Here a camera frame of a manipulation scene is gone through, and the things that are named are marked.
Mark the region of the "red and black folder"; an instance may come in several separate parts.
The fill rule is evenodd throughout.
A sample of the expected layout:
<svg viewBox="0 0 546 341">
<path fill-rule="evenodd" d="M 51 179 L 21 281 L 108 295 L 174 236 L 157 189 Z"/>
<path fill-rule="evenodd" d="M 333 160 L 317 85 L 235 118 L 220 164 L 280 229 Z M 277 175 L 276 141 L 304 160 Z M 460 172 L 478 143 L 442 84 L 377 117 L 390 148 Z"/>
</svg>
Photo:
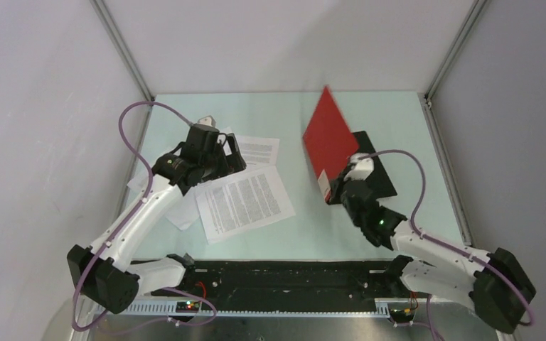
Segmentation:
<svg viewBox="0 0 546 341">
<path fill-rule="evenodd" d="M 369 156 L 375 153 L 367 132 L 350 130 L 331 89 L 325 86 L 302 139 L 324 202 L 339 205 L 350 157 L 356 153 Z M 373 160 L 375 170 L 365 181 L 374 198 L 397 196 L 382 161 L 377 156 Z"/>
</svg>

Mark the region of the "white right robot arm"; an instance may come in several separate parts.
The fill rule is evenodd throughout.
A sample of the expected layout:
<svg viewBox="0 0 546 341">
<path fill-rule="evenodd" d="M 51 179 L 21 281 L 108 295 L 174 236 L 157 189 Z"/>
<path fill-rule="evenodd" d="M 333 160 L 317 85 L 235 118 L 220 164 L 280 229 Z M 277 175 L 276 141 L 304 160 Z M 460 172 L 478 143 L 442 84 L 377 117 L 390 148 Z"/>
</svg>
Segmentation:
<svg viewBox="0 0 546 341">
<path fill-rule="evenodd" d="M 457 247 L 415 232 L 407 217 L 379 204 L 365 180 L 335 180 L 329 200 L 342 204 L 373 246 L 398 252 L 385 271 L 392 296 L 416 291 L 450 300 L 505 334 L 523 325 L 536 289 L 510 251 Z"/>
</svg>

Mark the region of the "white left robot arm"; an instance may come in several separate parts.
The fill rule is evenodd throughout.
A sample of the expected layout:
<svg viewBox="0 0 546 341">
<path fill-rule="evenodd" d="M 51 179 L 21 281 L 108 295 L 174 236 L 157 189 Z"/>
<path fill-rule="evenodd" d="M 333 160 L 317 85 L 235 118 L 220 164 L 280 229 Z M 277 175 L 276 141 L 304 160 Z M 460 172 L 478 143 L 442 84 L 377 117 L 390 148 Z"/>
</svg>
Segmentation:
<svg viewBox="0 0 546 341">
<path fill-rule="evenodd" d="M 233 133 L 194 124 L 186 140 L 161 155 L 146 184 L 121 217 L 88 247 L 73 246 L 67 255 L 76 294 L 118 314 L 137 296 L 170 287 L 191 294 L 196 276 L 178 256 L 135 264 L 140 244 L 154 225 L 182 201 L 191 188 L 239 173 L 247 167 Z"/>
</svg>

